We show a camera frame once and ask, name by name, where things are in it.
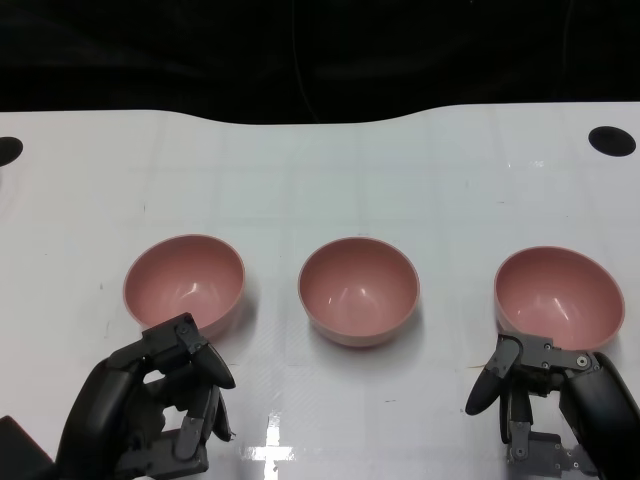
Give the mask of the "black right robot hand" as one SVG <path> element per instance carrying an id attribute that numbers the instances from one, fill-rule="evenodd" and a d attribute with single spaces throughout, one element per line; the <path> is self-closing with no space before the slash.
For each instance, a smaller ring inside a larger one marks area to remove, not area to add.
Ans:
<path id="1" fill-rule="evenodd" d="M 535 432 L 531 396 L 559 393 L 559 409 L 578 445 Z M 507 462 L 522 476 L 559 478 L 579 471 L 598 479 L 639 476 L 639 407 L 603 353 L 563 350 L 549 338 L 501 333 L 466 403 L 474 416 L 500 406 Z"/>

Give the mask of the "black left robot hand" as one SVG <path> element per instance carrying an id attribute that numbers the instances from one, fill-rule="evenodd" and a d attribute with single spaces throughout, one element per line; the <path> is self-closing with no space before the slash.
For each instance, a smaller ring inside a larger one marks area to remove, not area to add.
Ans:
<path id="1" fill-rule="evenodd" d="M 190 314 L 143 331 L 87 377 L 61 435 L 59 477 L 178 479 L 207 471 L 209 438 L 232 438 L 222 392 L 234 386 Z"/>

